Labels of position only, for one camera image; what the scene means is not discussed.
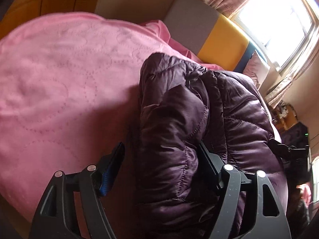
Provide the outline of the purple quilted down jacket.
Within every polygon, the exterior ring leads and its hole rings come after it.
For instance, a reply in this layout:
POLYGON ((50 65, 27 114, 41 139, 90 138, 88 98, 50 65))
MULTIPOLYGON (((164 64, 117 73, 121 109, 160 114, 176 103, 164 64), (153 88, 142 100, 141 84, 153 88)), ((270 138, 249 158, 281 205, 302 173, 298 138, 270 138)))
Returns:
POLYGON ((212 71, 164 53, 141 68, 137 201, 142 238, 205 238, 217 195, 196 153, 202 142, 225 163, 266 172, 288 204, 282 160, 268 146, 275 138, 270 113, 251 78, 212 71))

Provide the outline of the wooden desk with shelves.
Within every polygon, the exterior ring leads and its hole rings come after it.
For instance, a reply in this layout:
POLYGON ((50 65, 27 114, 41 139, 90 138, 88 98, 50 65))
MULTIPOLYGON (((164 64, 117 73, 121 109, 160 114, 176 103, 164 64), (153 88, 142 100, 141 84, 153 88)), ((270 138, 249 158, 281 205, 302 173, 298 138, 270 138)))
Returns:
POLYGON ((275 108, 270 108, 272 121, 279 133, 289 130, 298 123, 297 113, 290 103, 280 101, 275 108))

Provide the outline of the white deer print pillow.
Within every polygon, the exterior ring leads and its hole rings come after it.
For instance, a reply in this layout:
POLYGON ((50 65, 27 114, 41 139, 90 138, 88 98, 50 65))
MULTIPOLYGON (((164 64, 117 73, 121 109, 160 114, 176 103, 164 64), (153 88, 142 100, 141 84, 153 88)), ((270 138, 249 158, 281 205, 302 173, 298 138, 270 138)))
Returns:
POLYGON ((261 58, 258 52, 255 50, 252 57, 246 64, 243 74, 247 75, 252 79, 254 85, 259 90, 263 82, 265 81, 268 73, 270 71, 270 66, 267 62, 261 58))

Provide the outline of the window with bright light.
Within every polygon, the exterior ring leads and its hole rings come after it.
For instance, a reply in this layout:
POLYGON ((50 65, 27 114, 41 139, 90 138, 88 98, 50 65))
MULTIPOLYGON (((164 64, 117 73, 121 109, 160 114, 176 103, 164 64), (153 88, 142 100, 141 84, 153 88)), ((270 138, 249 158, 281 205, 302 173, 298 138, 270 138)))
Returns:
POLYGON ((232 20, 283 72, 317 42, 317 13, 314 0, 247 0, 232 20))

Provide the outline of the pink quilted bedspread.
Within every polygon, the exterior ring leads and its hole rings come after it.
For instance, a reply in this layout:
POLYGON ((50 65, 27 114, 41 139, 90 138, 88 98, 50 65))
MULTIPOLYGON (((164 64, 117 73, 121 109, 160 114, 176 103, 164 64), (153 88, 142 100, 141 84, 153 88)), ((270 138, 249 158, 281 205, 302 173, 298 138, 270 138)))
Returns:
POLYGON ((57 170, 81 171, 127 141, 143 62, 197 57, 161 21, 50 14, 1 40, 1 195, 31 220, 57 170))

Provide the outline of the grey yellow blue headboard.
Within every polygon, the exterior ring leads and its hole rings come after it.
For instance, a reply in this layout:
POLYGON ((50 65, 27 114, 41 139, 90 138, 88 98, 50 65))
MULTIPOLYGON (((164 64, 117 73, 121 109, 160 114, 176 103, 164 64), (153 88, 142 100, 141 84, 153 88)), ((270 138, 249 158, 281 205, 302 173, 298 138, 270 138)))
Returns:
POLYGON ((242 73, 257 50, 235 23, 200 0, 173 0, 163 22, 202 62, 227 71, 242 73))

